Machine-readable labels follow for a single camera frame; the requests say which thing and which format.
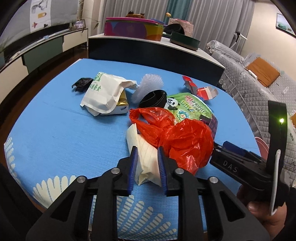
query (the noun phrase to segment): metal screw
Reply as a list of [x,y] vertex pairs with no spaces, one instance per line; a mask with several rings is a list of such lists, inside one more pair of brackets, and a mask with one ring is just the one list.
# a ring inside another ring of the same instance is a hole
[[218,182],[218,178],[216,178],[216,177],[210,177],[210,182],[211,183],[217,183]]
[[84,183],[85,182],[85,177],[84,176],[80,176],[77,178],[77,182],[79,183]]
[[175,170],[175,173],[177,173],[177,174],[183,174],[183,173],[184,173],[184,169],[182,169],[182,168],[177,168],[177,169]]
[[118,173],[120,173],[120,169],[117,168],[117,167],[114,167],[114,168],[111,169],[111,173],[118,174]]

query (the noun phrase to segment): human hand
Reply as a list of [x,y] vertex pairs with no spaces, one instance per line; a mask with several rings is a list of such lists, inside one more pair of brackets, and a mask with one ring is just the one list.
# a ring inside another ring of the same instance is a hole
[[[245,189],[240,187],[237,197],[244,201]],[[273,216],[269,215],[269,203],[267,202],[249,202],[247,209],[262,223],[268,231],[271,240],[282,230],[286,220],[287,206],[286,203],[282,207],[278,207]]]

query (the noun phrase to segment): orange cushion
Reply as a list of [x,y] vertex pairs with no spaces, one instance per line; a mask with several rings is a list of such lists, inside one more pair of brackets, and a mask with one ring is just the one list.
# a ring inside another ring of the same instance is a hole
[[246,69],[257,75],[258,81],[265,87],[270,86],[280,73],[262,58],[255,59]]
[[291,121],[294,126],[296,126],[296,113],[291,117]]

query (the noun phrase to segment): white charger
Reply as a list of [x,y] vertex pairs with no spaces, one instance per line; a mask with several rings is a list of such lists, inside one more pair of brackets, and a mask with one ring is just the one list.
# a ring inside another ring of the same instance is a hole
[[258,79],[258,78],[257,78],[257,75],[255,75],[251,70],[248,70],[248,72],[249,72],[249,74],[250,74],[251,76],[253,76],[256,80]]

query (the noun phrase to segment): photo frame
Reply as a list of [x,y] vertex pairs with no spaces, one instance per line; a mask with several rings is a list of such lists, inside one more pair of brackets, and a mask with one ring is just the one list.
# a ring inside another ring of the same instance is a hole
[[285,17],[280,14],[277,13],[276,14],[276,28],[280,29],[294,37],[296,37],[296,34],[294,33],[294,31],[292,30],[291,26],[289,25],[288,21],[285,19]]
[[77,29],[85,28],[85,20],[84,19],[78,20],[73,25],[76,26]]

